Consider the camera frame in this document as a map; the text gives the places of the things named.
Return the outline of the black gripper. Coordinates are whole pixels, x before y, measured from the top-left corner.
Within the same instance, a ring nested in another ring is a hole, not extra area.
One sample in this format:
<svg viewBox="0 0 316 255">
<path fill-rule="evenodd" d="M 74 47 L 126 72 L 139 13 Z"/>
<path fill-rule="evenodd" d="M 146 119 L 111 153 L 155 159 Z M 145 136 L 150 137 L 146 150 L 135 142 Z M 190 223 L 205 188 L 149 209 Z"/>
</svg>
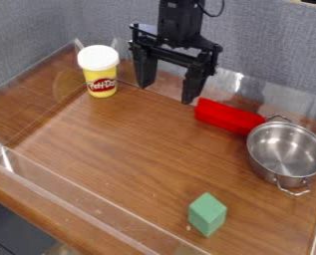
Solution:
<svg viewBox="0 0 316 255">
<path fill-rule="evenodd" d="M 133 38 L 137 82 L 142 89 L 157 79 L 158 60 L 188 68 L 181 102 L 189 105 L 200 96 L 208 76 L 214 73 L 222 47 L 201 35 L 202 18 L 217 18 L 205 10 L 205 0 L 158 0 L 158 23 L 134 22 Z"/>
</svg>

